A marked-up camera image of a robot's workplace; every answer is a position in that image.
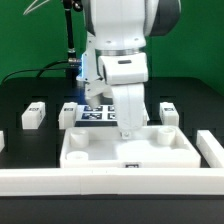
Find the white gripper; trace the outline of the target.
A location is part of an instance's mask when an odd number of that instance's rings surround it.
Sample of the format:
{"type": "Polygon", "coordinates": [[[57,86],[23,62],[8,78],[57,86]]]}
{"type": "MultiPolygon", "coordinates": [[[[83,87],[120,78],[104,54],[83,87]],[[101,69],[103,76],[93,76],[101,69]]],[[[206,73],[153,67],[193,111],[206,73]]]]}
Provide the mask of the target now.
{"type": "MultiPolygon", "coordinates": [[[[146,54],[100,56],[98,71],[108,85],[115,85],[111,90],[118,129],[123,139],[130,139],[132,133],[143,125],[142,82],[148,80],[146,54]]],[[[100,95],[105,88],[106,85],[102,80],[85,84],[85,101],[91,108],[100,106],[100,95]]]]}

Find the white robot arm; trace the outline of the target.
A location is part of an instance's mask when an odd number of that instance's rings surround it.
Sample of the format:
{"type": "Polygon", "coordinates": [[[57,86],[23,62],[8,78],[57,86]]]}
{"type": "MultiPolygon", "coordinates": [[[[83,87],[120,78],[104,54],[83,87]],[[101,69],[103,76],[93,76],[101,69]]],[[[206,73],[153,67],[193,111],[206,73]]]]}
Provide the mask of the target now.
{"type": "Polygon", "coordinates": [[[144,83],[148,81],[148,36],[163,36],[177,24],[180,0],[82,0],[87,30],[82,56],[85,100],[100,105],[113,99],[124,139],[144,124],[144,83]]]}

